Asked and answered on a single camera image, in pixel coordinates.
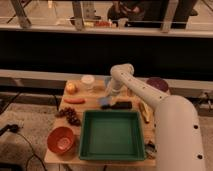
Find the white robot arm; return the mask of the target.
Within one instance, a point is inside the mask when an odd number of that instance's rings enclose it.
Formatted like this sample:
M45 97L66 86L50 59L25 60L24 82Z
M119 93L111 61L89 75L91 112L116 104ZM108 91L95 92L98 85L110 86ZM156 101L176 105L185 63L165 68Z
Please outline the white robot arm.
M108 94L123 85L154 110L156 171L206 171L198 113L185 97L169 95L133 76L131 64L110 69Z

